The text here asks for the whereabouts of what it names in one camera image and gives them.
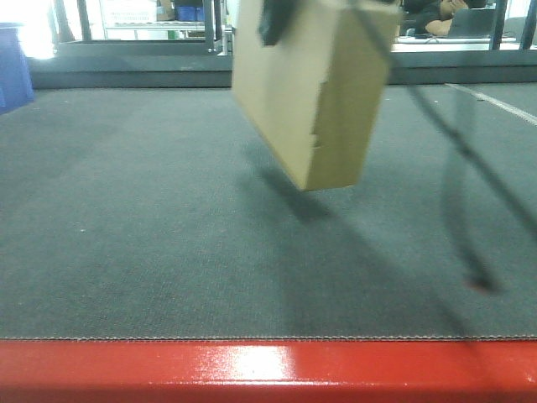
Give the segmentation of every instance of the brown cardboard box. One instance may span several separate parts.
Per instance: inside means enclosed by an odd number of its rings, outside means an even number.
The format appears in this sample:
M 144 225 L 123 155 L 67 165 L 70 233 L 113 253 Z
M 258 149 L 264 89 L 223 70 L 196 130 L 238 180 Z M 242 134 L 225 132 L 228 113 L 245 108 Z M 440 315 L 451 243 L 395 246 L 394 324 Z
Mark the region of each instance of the brown cardboard box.
M 175 11 L 172 7 L 172 0 L 160 0 L 160 5 L 164 9 L 163 14 L 157 14 L 157 21 L 171 21 L 175 19 Z
M 388 63 L 346 0 L 299 0 L 279 43 L 263 47 L 263 0 L 241 2 L 233 92 L 301 190 L 353 185 L 366 157 Z M 359 7 L 389 48 L 395 5 Z

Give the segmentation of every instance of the red frame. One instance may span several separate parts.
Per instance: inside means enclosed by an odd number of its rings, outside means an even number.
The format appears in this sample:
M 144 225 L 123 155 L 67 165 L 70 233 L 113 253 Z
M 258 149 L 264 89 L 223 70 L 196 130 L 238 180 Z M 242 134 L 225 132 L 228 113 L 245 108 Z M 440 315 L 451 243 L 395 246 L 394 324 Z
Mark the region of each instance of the red frame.
M 537 401 L 536 342 L 0 342 L 2 403 Z

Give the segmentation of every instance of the laptop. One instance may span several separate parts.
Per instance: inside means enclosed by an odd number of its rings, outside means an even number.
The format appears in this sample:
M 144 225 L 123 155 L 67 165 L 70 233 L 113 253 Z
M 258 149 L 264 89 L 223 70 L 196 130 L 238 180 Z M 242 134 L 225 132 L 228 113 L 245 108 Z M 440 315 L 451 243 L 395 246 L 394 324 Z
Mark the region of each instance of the laptop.
M 488 38 L 494 25 L 492 8 L 463 8 L 455 13 L 447 38 Z

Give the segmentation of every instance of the blue crate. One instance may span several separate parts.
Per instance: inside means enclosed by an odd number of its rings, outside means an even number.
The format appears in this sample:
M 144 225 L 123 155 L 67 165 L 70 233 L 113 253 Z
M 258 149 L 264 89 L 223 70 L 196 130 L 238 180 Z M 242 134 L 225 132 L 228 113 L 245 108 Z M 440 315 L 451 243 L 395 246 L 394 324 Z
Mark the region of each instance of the blue crate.
M 20 47 L 17 24 L 0 23 L 0 114 L 34 100 L 26 56 Z
M 196 21 L 205 21 L 205 12 L 203 7 L 196 7 Z
M 175 8 L 175 17 L 178 21 L 195 21 L 196 20 L 196 7 L 192 6 L 179 6 Z

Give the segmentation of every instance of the gray carpet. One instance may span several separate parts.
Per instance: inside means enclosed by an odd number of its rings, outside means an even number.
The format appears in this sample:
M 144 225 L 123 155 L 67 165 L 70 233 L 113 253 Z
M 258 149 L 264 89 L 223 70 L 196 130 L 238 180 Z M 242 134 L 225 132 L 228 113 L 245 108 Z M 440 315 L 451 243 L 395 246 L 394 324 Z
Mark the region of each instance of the gray carpet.
M 537 105 L 535 85 L 490 88 Z M 455 116 L 455 90 L 426 92 Z M 467 102 L 535 211 L 535 127 Z M 302 193 L 229 91 L 37 92 L 0 116 L 0 338 L 534 337 L 537 248 L 472 172 L 470 233 L 502 288 L 465 282 L 449 149 L 390 87 L 361 182 Z

